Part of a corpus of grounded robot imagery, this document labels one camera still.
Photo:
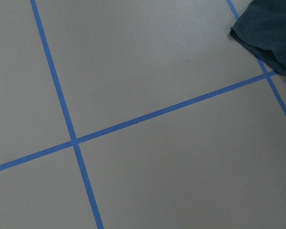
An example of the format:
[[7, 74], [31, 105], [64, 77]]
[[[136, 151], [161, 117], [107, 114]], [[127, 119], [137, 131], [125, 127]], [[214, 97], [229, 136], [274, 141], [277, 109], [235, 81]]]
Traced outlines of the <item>black graphic t-shirt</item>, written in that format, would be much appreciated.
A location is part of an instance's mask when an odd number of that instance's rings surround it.
[[286, 75], [286, 0], [254, 0], [230, 36], [279, 74]]

